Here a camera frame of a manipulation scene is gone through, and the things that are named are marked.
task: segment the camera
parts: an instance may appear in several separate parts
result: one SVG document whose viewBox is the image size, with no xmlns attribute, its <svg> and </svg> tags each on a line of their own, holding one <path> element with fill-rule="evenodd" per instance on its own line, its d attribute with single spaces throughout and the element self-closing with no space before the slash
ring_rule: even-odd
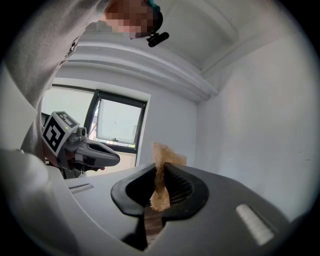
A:
<svg viewBox="0 0 320 256">
<path fill-rule="evenodd" d="M 155 47 L 156 45 L 160 44 L 164 40 L 167 40 L 169 38 L 169 34 L 167 32 L 164 32 L 162 34 L 155 33 L 150 38 L 147 38 L 147 41 L 149 42 L 149 47 Z"/>
</svg>

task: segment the crumpled paper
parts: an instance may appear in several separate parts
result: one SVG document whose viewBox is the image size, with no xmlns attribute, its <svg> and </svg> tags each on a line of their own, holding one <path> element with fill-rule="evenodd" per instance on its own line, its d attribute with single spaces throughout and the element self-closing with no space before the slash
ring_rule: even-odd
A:
<svg viewBox="0 0 320 256">
<path fill-rule="evenodd" d="M 154 188 L 150 198 L 151 208 L 158 212 L 163 212 L 165 209 L 170 207 L 170 197 L 168 190 L 165 187 L 165 163 L 186 165 L 187 157 L 175 153 L 168 146 L 153 142 L 152 144 L 153 151 L 153 161 L 155 163 L 156 174 L 154 180 Z"/>
</svg>

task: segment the black window frame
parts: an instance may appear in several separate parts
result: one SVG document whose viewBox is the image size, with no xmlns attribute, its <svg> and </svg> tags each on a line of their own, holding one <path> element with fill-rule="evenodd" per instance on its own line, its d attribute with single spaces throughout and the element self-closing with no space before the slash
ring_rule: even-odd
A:
<svg viewBox="0 0 320 256">
<path fill-rule="evenodd" d="M 116 152 L 130 153 L 130 154 L 136 154 L 136 155 L 138 154 L 142 125 L 145 117 L 147 102 L 130 98 L 127 96 L 119 95 L 119 94 L 102 91 L 100 89 L 88 89 L 83 87 L 62 85 L 62 84 L 53 84 L 52 87 L 74 89 L 74 90 L 87 91 L 87 92 L 93 93 L 88 111 L 86 113 L 85 121 L 84 121 L 84 127 L 86 128 L 88 135 L 91 131 L 92 122 L 94 120 L 95 112 L 100 100 L 108 100 L 108 101 L 113 101 L 121 104 L 126 104 L 129 106 L 141 108 L 140 117 L 139 117 L 137 128 L 136 128 L 135 147 L 119 146 L 119 145 L 113 145 L 113 144 L 102 142 L 103 144 L 105 144 L 106 146 L 108 146 L 109 148 L 111 148 Z"/>
</svg>

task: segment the ceiling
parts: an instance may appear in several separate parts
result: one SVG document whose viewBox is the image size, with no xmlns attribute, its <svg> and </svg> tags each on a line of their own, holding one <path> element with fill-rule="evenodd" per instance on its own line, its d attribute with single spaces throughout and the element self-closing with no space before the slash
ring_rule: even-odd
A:
<svg viewBox="0 0 320 256">
<path fill-rule="evenodd" d="M 234 44 L 239 30 L 266 12 L 269 1 L 155 0 L 164 17 L 159 32 L 170 34 L 161 44 L 201 70 L 209 56 Z M 90 24 L 87 31 L 103 34 L 111 33 L 111 28 L 99 21 Z"/>
</svg>

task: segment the gray sweatshirt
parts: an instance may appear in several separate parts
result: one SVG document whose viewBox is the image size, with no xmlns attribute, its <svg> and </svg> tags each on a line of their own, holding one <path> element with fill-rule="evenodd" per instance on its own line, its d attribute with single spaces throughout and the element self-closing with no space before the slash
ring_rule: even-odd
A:
<svg viewBox="0 0 320 256">
<path fill-rule="evenodd" d="M 44 92 L 51 88 L 57 71 L 76 49 L 86 26 L 99 20 L 108 2 L 47 1 L 23 25 L 5 56 L 4 61 L 17 87 L 38 112 L 21 148 L 43 161 L 41 106 Z"/>
</svg>

